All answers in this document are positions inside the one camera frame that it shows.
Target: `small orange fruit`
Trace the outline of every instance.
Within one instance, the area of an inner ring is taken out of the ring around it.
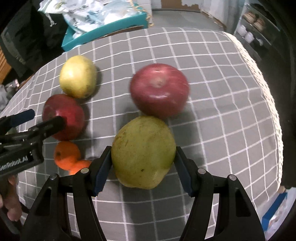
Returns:
[[[77,172],[79,172],[82,168],[85,167],[89,167],[89,165],[91,164],[91,161],[89,160],[81,160],[81,161],[77,161],[71,168],[71,170],[69,171],[69,175],[74,175]]]
[[[70,141],[59,142],[54,150],[55,164],[66,171],[69,171],[80,158],[78,146]]]

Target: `gray checkered tablecloth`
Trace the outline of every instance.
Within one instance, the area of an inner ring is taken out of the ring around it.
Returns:
[[[167,120],[176,144],[188,158],[211,174],[235,174],[255,207],[277,190],[278,142],[273,118],[262,89],[235,44],[223,32],[192,28],[151,28],[117,34],[73,49],[42,67],[1,113],[11,115],[34,109],[41,121],[45,101],[62,93],[59,73],[77,54],[93,60],[102,78],[99,91],[82,103],[87,129],[74,140],[83,158],[99,157],[118,130],[140,115],[129,93],[129,81],[140,68],[164,63],[181,70],[190,84],[183,112]],[[67,172],[53,161],[57,141],[44,142],[45,162],[19,174],[20,200],[31,206],[50,174]],[[79,235],[73,197],[68,195],[71,229]],[[193,199],[184,193],[174,166],[152,190],[122,186],[110,173],[102,193],[93,199],[108,240],[178,240]],[[213,235],[218,208],[214,196],[208,236]]]

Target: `red apple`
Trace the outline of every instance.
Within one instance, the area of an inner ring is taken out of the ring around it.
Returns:
[[[130,92],[139,110],[164,119],[183,110],[189,84],[178,69],[167,64],[150,64],[133,76]]]
[[[66,127],[64,130],[54,134],[53,137],[59,141],[77,138],[85,125],[82,107],[75,99],[65,94],[53,95],[44,104],[42,120],[47,121],[58,115],[63,117]]]

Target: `green mango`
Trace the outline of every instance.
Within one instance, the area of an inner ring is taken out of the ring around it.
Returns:
[[[127,187],[152,189],[170,170],[176,143],[168,126],[153,116],[139,116],[116,135],[111,149],[119,181]]]

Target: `gray floor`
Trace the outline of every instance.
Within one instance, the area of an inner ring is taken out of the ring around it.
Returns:
[[[223,30],[212,19],[198,12],[153,11],[153,22],[155,27],[190,27]]]

